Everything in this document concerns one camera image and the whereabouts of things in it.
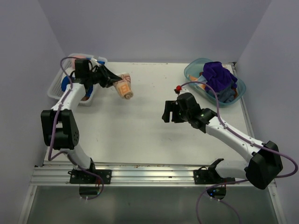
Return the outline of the orange blue printed towel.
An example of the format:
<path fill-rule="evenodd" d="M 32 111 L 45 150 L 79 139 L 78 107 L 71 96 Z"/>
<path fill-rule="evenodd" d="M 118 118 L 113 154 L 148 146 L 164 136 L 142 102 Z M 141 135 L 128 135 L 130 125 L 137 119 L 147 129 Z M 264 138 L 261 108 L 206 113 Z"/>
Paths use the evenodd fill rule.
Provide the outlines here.
<path fill-rule="evenodd" d="M 114 88 L 122 99 L 131 99 L 133 91 L 131 89 L 131 77 L 128 73 L 118 74 L 120 81 L 113 83 Z"/>

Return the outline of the royal blue towel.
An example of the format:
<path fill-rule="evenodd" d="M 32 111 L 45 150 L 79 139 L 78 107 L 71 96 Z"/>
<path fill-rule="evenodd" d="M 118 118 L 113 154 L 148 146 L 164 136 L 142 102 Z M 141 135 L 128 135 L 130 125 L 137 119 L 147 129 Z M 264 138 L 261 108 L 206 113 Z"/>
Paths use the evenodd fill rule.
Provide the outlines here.
<path fill-rule="evenodd" d="M 61 91 L 65 92 L 67 85 L 70 84 L 70 81 L 67 77 L 64 77 L 61 81 Z M 86 92 L 85 96 L 90 97 L 93 91 L 93 86 L 91 86 L 88 91 Z"/>

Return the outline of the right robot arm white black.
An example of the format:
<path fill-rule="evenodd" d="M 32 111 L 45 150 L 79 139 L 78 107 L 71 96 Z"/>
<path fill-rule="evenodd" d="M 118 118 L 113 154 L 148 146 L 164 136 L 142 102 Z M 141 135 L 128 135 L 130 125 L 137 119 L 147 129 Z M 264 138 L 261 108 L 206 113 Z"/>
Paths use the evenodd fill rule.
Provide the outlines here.
<path fill-rule="evenodd" d="M 235 150 L 245 160 L 244 170 L 236 177 L 246 178 L 258 189 L 265 189 L 283 169 L 277 144 L 272 141 L 262 143 L 228 123 L 220 122 L 216 112 L 201 108 L 189 92 L 165 102 L 162 120 L 165 123 L 188 122 Z"/>

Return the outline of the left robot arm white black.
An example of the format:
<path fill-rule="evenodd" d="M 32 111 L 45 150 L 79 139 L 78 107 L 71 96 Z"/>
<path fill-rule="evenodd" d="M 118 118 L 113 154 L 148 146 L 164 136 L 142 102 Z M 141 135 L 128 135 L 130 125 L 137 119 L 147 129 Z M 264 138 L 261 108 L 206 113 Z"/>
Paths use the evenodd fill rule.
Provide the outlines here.
<path fill-rule="evenodd" d="M 93 160 L 79 144 L 79 129 L 73 110 L 95 84 L 109 88 L 122 78 L 92 59 L 74 56 L 72 59 L 74 71 L 67 73 L 65 68 L 61 69 L 69 81 L 62 97 L 51 109 L 41 112 L 43 138 L 49 147 L 49 161 L 61 154 L 66 155 L 74 169 L 81 171 L 80 177 L 86 183 L 92 183 L 97 178 L 97 171 Z"/>

